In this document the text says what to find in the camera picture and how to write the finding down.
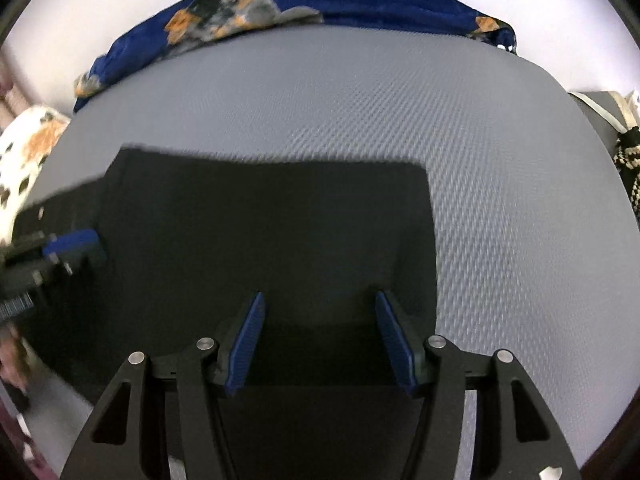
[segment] gray cushion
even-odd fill
[[[438,332],[469,351],[513,350],[578,463],[638,387],[634,215],[588,120],[522,58],[449,36],[327,26],[248,34],[93,99],[31,201],[104,172],[124,143],[416,161],[433,200]]]

